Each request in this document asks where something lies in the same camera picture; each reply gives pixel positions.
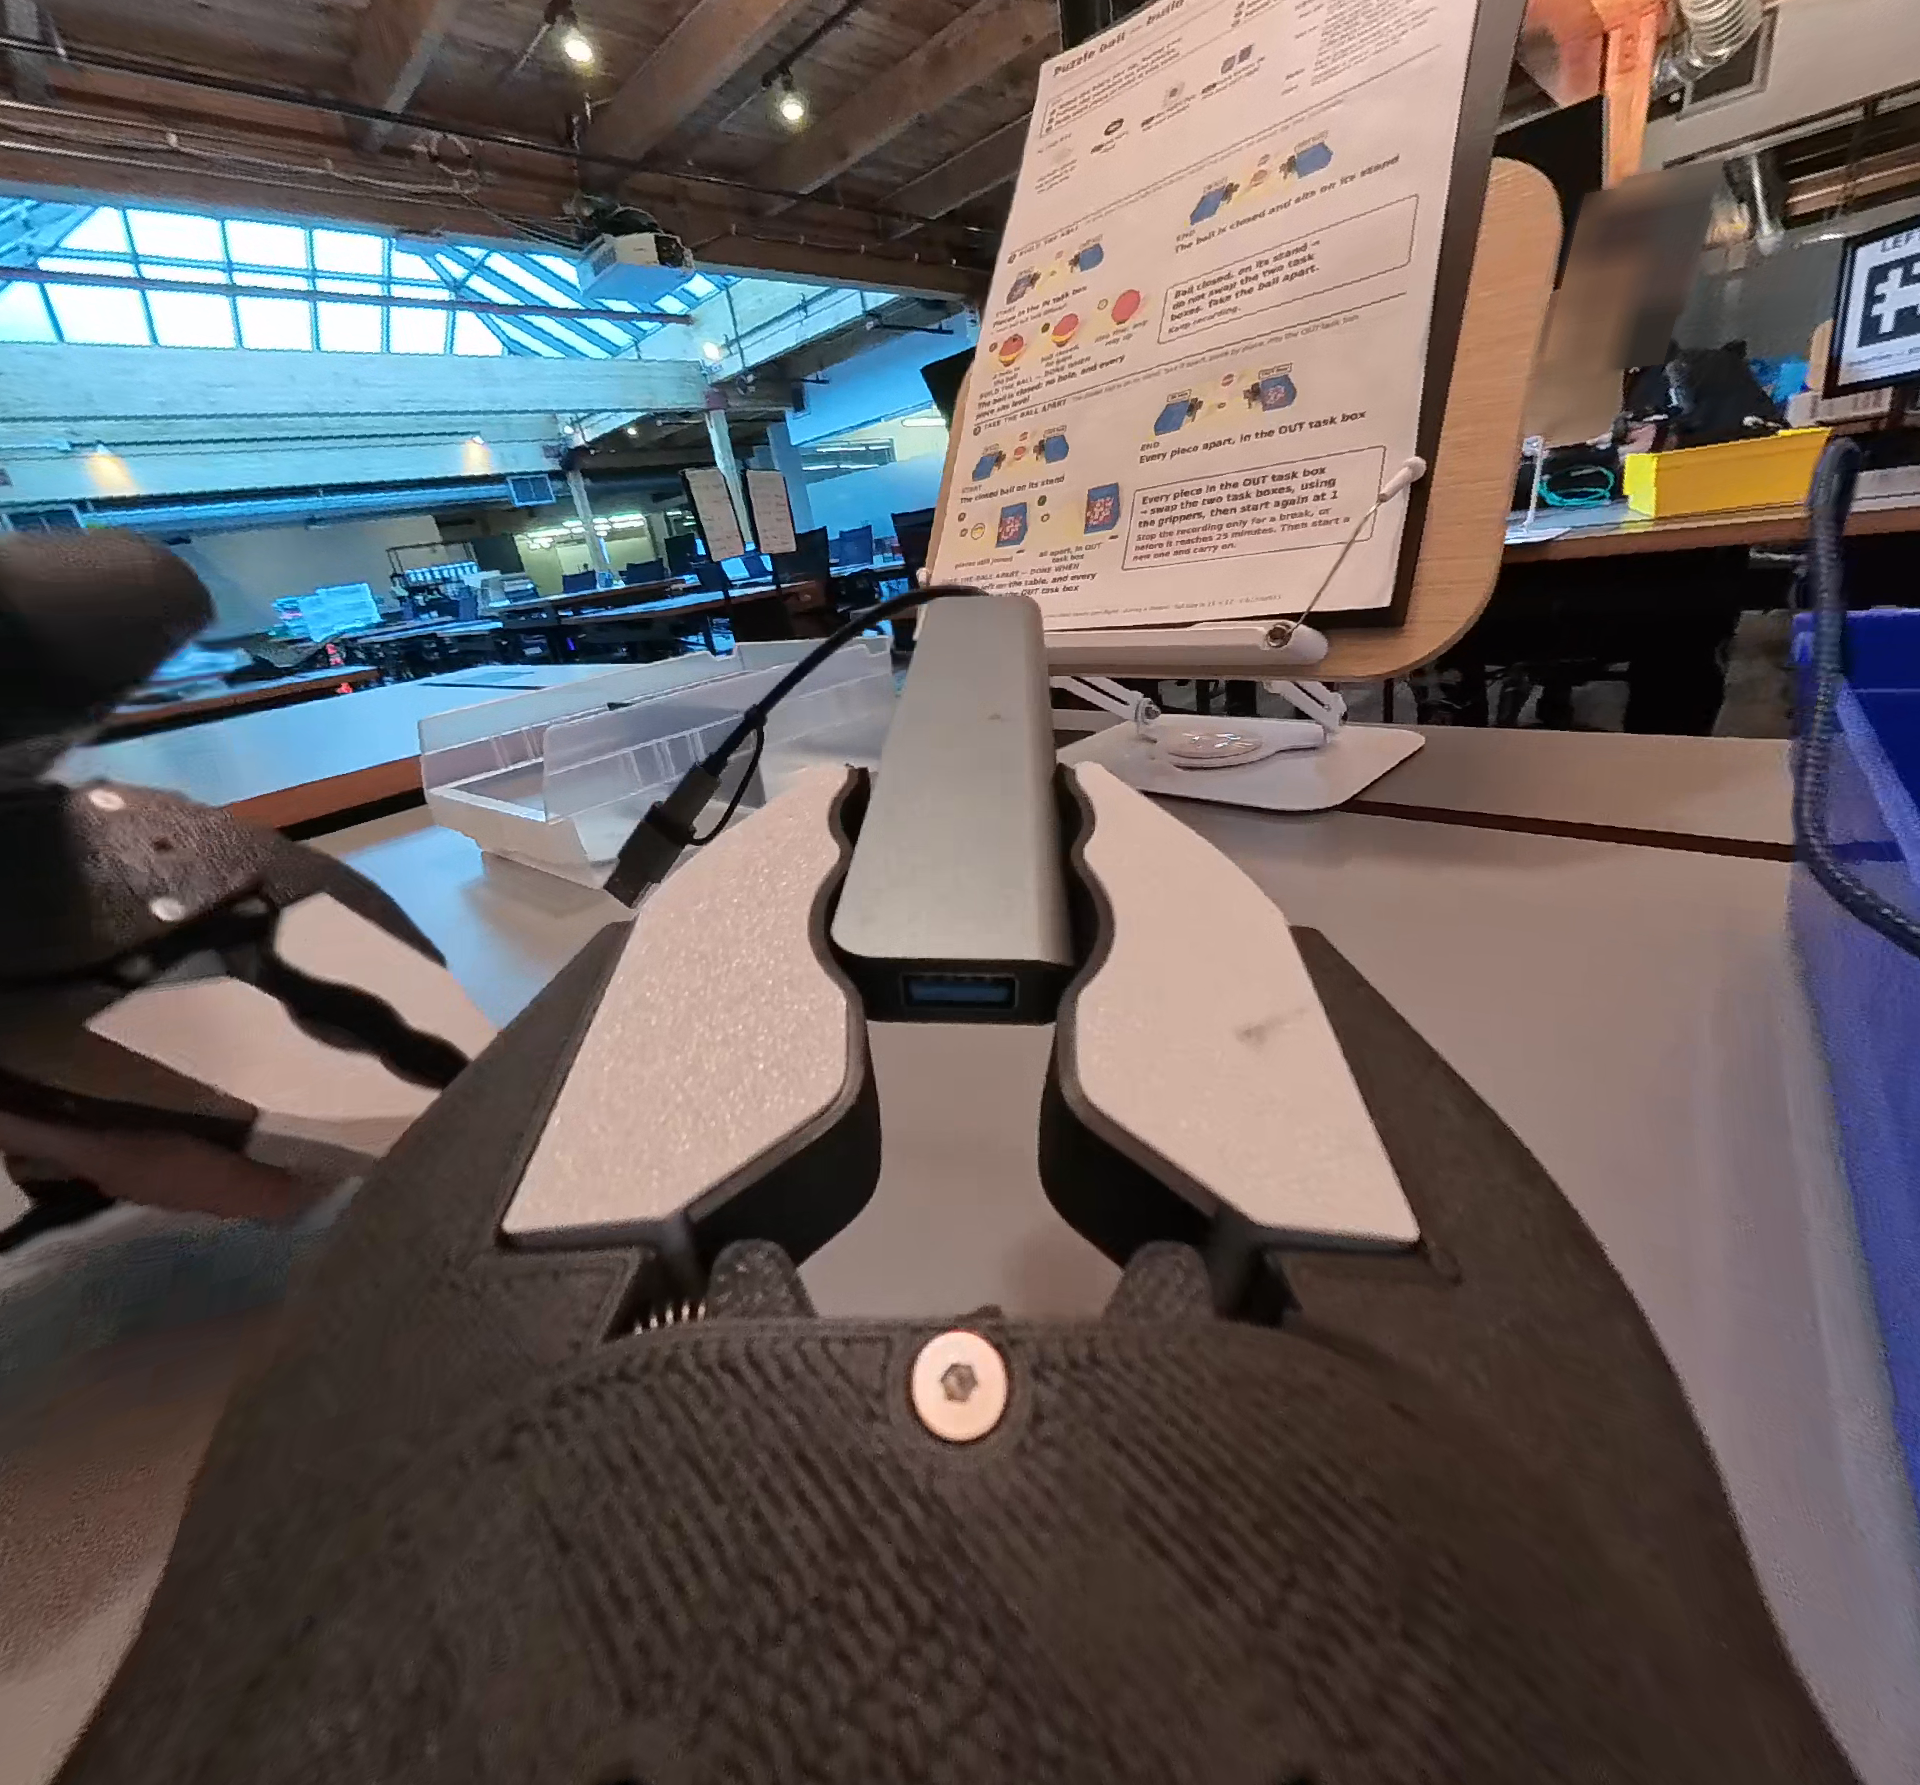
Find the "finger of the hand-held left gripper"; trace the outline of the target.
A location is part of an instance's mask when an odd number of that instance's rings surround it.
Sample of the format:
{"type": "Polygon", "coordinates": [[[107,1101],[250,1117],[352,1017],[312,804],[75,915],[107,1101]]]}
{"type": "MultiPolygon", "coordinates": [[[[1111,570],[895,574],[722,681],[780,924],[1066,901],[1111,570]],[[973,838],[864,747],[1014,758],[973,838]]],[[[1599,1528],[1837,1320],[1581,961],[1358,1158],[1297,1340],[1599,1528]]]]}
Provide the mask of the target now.
{"type": "Polygon", "coordinates": [[[377,1058],[403,1080],[445,1091],[469,1053],[384,993],[404,982],[449,987],[439,954],[381,915],[312,893],[294,905],[249,901],[249,982],[317,1041],[377,1058]]]}

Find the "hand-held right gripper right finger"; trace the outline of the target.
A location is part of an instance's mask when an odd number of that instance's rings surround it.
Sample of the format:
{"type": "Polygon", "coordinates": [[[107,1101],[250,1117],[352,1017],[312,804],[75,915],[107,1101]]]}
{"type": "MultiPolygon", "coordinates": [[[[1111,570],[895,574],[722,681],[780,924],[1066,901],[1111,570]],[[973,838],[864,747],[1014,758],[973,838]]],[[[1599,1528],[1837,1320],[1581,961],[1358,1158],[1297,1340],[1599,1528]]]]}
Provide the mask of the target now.
{"type": "Polygon", "coordinates": [[[1066,776],[1093,954],[1056,1024],[1068,1110],[1207,1225],[1401,1253],[1420,1225],[1284,911],[1105,765],[1066,776]]]}

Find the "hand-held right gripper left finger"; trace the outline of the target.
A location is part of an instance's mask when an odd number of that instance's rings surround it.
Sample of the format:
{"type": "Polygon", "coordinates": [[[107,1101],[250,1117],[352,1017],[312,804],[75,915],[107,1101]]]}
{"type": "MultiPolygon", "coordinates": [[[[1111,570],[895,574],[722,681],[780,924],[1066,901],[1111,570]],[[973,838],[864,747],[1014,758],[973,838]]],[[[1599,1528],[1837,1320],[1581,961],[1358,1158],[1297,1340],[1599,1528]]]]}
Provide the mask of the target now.
{"type": "Polygon", "coordinates": [[[820,765],[636,908],[498,1223],[509,1245],[816,1253],[878,1186],[866,1015],[828,938],[866,771],[820,765]]]}

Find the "clear plastic box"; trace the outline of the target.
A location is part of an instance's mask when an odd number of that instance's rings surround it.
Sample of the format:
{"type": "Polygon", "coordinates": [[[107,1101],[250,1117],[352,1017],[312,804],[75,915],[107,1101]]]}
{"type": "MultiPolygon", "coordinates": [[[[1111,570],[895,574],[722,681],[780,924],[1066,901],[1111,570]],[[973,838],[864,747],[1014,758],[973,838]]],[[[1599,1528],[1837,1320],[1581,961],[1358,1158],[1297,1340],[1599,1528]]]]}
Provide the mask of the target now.
{"type": "MultiPolygon", "coordinates": [[[[428,717],[418,729],[428,813],[487,859],[601,886],[650,806],[807,653],[799,640],[750,642],[727,656],[580,669],[428,717]]],[[[887,640],[853,640],[769,717],[760,751],[738,751],[696,831],[737,793],[750,813],[816,765],[877,765],[897,703],[887,640]]]]}

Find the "blue plastic bin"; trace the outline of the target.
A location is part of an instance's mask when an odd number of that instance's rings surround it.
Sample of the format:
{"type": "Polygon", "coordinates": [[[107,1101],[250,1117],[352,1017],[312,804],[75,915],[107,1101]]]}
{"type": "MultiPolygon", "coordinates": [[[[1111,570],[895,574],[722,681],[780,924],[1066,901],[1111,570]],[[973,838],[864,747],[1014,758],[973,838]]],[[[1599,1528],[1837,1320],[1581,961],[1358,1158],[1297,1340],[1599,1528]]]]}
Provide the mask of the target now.
{"type": "MultiPolygon", "coordinates": [[[[1849,615],[1825,796],[1837,866],[1905,917],[1918,881],[1918,615],[1849,615]]],[[[1826,1063],[1903,1472],[1918,1492],[1918,964],[1796,859],[1788,937],[1826,1063]]]]}

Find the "grey desk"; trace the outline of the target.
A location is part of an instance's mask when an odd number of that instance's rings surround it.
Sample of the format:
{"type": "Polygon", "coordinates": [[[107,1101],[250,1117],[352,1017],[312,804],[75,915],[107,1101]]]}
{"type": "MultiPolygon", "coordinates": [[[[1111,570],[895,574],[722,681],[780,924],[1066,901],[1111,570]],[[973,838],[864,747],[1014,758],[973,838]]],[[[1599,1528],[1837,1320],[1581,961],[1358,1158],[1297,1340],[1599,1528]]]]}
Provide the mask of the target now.
{"type": "MultiPolygon", "coordinates": [[[[1783,743],[1438,730],[1355,809],[1176,804],[1549,1168],[1692,1396],[1864,1780],[1916,1780],[1916,1535],[1788,937],[1783,743]]],[[[229,1388],[349,1195],[5,1261],[5,1780],[126,1653],[229,1388]]]]}

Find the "wooden document stand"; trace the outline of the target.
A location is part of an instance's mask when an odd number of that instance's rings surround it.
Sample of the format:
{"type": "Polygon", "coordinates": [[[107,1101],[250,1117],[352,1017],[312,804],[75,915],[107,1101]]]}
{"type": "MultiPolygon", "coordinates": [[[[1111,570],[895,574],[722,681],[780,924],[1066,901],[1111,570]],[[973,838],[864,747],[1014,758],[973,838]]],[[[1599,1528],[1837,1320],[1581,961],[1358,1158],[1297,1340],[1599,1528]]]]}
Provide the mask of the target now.
{"type": "MultiPolygon", "coordinates": [[[[1263,616],[1188,626],[1050,632],[1049,693],[1093,706],[1096,733],[1068,763],[1105,765],[1162,798],[1259,813],[1330,813],[1407,765],[1424,737],[1350,723],[1342,682],[1407,676],[1477,621],[1502,563],[1524,432],[1524,396],[1562,235],[1552,186],[1494,157],[1496,124],[1527,0],[1484,0],[1472,111],[1455,164],[1424,418],[1435,458],[1412,458],[1418,535],[1385,619],[1263,616]]],[[[1021,596],[951,587],[951,596],[1021,596]]]]}

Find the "printed instruction sheet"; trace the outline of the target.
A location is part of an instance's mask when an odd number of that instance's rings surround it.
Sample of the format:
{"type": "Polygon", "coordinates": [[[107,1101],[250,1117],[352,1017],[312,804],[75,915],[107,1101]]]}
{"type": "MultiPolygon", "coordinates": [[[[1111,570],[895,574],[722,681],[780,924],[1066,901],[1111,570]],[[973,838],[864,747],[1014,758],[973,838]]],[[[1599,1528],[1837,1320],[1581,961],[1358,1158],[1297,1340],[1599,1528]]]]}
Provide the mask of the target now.
{"type": "Polygon", "coordinates": [[[1484,0],[1158,0],[1040,70],[926,579],[1396,611],[1484,0]]]}

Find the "yellow plastic bin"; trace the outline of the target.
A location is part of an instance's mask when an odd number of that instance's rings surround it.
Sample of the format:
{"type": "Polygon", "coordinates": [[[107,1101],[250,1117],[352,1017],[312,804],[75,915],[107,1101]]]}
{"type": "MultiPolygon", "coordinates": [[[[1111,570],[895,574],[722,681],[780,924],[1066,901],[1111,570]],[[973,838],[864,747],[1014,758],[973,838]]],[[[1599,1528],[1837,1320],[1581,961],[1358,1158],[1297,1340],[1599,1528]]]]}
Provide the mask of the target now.
{"type": "Polygon", "coordinates": [[[1801,507],[1830,429],[1785,429],[1740,440],[1628,452],[1621,479],[1628,515],[1649,522],[1724,518],[1801,507]]]}

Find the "white ceiling projector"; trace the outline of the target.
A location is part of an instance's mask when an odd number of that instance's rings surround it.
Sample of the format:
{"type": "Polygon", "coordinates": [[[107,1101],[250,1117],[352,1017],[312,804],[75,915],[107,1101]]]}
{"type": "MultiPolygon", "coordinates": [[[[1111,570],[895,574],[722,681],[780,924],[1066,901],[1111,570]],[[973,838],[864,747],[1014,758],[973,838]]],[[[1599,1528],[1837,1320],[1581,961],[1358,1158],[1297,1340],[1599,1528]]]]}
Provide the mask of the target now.
{"type": "Polygon", "coordinates": [[[594,303],[655,305],[699,271],[685,239],[662,230],[601,233],[579,258],[580,296],[594,303]]]}

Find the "black white marker sign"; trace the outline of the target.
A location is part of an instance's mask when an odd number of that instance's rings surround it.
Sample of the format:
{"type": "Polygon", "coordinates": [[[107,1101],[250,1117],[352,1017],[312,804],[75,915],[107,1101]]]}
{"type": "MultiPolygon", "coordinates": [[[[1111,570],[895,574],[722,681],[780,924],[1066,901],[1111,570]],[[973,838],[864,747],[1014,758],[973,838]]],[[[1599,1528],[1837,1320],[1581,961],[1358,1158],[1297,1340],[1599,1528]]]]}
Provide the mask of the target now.
{"type": "Polygon", "coordinates": [[[1842,243],[1820,392],[1828,400],[1918,385],[1918,215],[1842,243]]]}

